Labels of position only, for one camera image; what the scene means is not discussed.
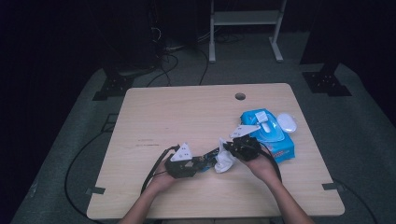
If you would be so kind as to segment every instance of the shelf leg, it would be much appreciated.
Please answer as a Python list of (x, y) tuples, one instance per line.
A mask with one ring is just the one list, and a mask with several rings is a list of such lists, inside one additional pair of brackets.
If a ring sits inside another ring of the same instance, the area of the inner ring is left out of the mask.
[(209, 41), (209, 62), (216, 62), (216, 52), (215, 52), (215, 6), (214, 0), (211, 2), (210, 6), (210, 41)]

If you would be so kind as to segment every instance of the white object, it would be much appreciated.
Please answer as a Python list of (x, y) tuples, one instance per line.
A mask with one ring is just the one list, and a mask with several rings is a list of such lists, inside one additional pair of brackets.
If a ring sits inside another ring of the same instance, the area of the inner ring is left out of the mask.
[(184, 143), (171, 158), (171, 161), (188, 161), (192, 159), (192, 154), (187, 143)]
[(262, 128), (264, 129), (264, 131), (266, 133), (270, 133), (271, 132), (271, 128), (270, 126), (267, 124), (267, 122), (262, 123)]
[(277, 123), (279, 123), (280, 128), (285, 133), (294, 133), (297, 130), (297, 124), (294, 118), (287, 113), (279, 114), (276, 118)]
[(255, 116), (259, 123), (263, 123), (268, 120), (268, 117), (267, 117), (267, 114), (265, 113), (265, 111), (256, 113)]
[(233, 133), (230, 134), (231, 138), (242, 137), (249, 133), (253, 133), (260, 129), (260, 125), (239, 125)]
[(219, 154), (216, 156), (218, 162), (215, 165), (215, 170), (218, 174), (228, 171), (236, 161), (231, 152), (224, 148), (223, 144), (225, 143), (224, 139), (219, 139)]

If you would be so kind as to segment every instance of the white shelf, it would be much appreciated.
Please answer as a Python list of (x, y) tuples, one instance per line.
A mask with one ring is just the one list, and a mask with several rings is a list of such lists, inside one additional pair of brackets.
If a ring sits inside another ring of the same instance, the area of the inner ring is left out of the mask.
[(217, 11), (214, 15), (214, 25), (275, 25), (278, 13), (278, 10)]

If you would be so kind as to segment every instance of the white mouse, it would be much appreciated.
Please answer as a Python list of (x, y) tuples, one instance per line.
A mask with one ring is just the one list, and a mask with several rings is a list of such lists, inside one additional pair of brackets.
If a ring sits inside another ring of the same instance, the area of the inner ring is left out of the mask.
[(279, 123), (280, 128), (285, 133), (294, 133), (297, 129), (297, 124), (294, 121), (294, 118), (290, 114), (287, 113), (279, 114), (276, 120)]

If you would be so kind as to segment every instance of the left hand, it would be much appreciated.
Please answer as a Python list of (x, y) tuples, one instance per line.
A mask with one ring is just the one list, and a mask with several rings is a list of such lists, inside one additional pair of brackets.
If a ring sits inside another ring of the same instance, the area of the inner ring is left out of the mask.
[(148, 184), (148, 189), (159, 193), (169, 189), (177, 180), (166, 172), (165, 161), (162, 161)]

